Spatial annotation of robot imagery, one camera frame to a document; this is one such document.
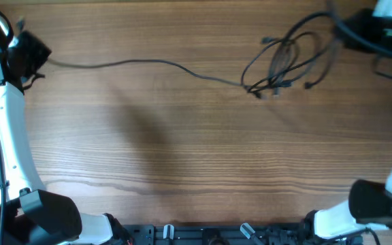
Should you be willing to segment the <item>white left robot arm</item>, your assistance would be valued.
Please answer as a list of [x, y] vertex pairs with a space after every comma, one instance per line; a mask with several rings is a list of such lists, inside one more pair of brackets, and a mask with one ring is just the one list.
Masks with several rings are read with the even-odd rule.
[[0, 11], [0, 244], [105, 244], [114, 237], [110, 217], [82, 214], [48, 192], [33, 161], [25, 91], [49, 55], [30, 32], [15, 34]]

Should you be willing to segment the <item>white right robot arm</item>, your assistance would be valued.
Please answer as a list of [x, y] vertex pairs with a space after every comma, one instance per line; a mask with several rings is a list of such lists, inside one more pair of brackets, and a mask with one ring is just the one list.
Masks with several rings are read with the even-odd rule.
[[[352, 49], [376, 54], [373, 67], [383, 57], [392, 58], [392, 1], [377, 1], [373, 9], [361, 10], [345, 20], [333, 1], [327, 2], [327, 8], [335, 32], [350, 42]], [[300, 243], [333, 244], [388, 229], [392, 229], [392, 171], [384, 183], [357, 180], [346, 201], [308, 213], [299, 225], [297, 239]]]

